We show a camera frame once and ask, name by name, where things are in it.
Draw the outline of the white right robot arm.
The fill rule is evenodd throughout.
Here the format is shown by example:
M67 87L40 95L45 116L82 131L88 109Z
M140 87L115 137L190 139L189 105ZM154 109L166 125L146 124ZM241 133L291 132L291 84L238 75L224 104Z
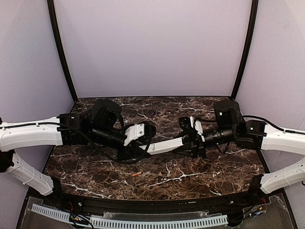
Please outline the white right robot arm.
M206 157L206 148L229 145L234 142L238 147L251 150L277 150L304 155L305 133L294 129L278 127L270 121L242 116L238 102L223 100L214 104L216 129L204 131L201 118L181 117L179 135L183 145L176 149L178 154L190 157ZM305 179L305 160L275 171L252 178L248 192L253 195L272 193Z

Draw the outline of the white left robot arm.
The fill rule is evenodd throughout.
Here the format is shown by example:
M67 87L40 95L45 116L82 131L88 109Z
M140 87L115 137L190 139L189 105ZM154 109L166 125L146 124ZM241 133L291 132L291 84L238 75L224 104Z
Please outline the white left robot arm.
M61 182L26 163L15 149L30 146L73 146L91 144L135 153L140 161L150 143L141 149L137 141L151 141L155 127L147 122L125 125L122 108L111 100L99 99L81 114L61 114L24 123L0 123L0 171L12 175L43 196L62 195Z

